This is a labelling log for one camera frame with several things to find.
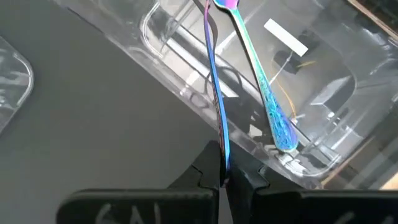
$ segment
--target clear plastic container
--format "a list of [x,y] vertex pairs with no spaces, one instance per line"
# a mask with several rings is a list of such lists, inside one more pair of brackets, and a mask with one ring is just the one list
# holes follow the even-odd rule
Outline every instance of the clear plastic container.
[[[192,0],[58,3],[97,27],[216,128],[203,16]],[[300,145],[288,154],[272,145],[234,24],[213,6],[230,139],[309,189],[395,188],[398,47],[391,33],[354,0],[241,0],[239,10],[269,80],[277,75],[272,89]],[[293,53],[264,28],[269,19],[308,51]]]
[[33,88],[29,62],[0,37],[0,132],[25,102]]

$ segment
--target spoon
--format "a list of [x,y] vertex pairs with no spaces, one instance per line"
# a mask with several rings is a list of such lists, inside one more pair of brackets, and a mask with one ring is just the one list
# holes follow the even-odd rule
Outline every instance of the spoon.
[[250,40],[246,26],[238,10],[239,0],[213,0],[216,6],[231,13],[238,33],[243,39],[244,46],[250,58],[250,63],[259,85],[260,93],[266,108],[269,125],[275,146],[281,151],[289,152],[297,148],[299,141],[292,124],[278,104],[268,82],[264,69],[261,66],[254,46]]

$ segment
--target rainbow spoon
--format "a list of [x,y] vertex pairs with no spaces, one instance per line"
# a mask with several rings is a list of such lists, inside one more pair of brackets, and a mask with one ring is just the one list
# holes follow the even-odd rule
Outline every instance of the rainbow spoon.
[[260,93],[264,106],[266,107],[269,124],[271,127],[272,137],[274,138],[275,146],[281,151],[289,152],[297,148],[299,141],[289,119],[287,119],[282,108],[279,106],[269,85],[268,79],[262,69],[260,60],[257,56],[254,46],[250,40],[246,26],[238,10],[239,0],[213,0],[216,6],[226,9],[231,13],[242,37],[244,46],[250,58],[250,63],[254,74],[257,78]]

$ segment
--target spoon handle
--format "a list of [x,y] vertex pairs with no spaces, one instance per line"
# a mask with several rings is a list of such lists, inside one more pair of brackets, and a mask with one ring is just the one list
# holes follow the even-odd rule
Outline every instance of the spoon handle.
[[257,56],[254,46],[250,40],[244,21],[238,9],[230,9],[232,17],[238,27],[240,36],[243,39],[246,52],[250,58],[250,63],[259,85],[260,93],[264,106],[267,111],[269,124],[271,127],[272,136],[274,138],[275,146],[281,151],[291,151],[296,149],[299,144],[297,135],[293,129],[292,124],[286,117],[282,108],[279,106],[267,80],[266,74],[262,69],[260,60]]

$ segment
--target gray table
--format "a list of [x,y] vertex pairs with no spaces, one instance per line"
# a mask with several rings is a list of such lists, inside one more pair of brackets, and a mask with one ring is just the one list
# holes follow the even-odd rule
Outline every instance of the gray table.
[[80,189],[164,188],[216,139],[102,33],[49,0],[0,0],[0,35],[35,73],[0,136],[1,223],[54,223]]

